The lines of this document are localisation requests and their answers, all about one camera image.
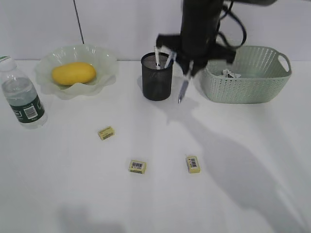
mango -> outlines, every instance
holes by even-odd
[[[65,86],[71,86],[75,83],[87,83],[96,77],[94,67],[85,62],[73,62],[52,70],[53,80]]]

yellow eraser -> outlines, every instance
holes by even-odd
[[[101,138],[101,140],[105,140],[113,135],[115,135],[115,131],[111,126],[98,132],[98,136]]]
[[[201,171],[199,161],[196,156],[188,156],[186,160],[189,173],[199,173]]]
[[[145,174],[146,167],[147,167],[147,163],[137,161],[137,160],[132,160],[130,163],[129,171],[140,173],[140,174]]]

basket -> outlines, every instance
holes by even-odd
[[[289,71],[280,63],[279,56],[286,60]],[[241,77],[221,76],[225,69],[241,74]],[[292,68],[289,59],[275,49],[243,46],[237,50],[232,65],[225,61],[211,61],[201,74],[202,90],[211,101],[265,103],[282,90],[292,74]]]

wavy glass bowl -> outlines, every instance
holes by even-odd
[[[91,64],[96,70],[96,78],[86,84],[76,83],[72,86],[55,83],[52,70],[71,62]],[[117,58],[106,49],[92,45],[60,47],[45,56],[35,67],[36,81],[41,86],[41,92],[55,94],[64,100],[78,95],[96,95],[104,86],[112,84],[117,72]]]

pen holder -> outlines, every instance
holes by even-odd
[[[173,60],[166,69],[164,68],[168,57],[168,54],[160,53],[161,69],[156,69],[156,56],[154,52],[142,57],[142,92],[145,98],[153,101],[161,101],[171,95]]]

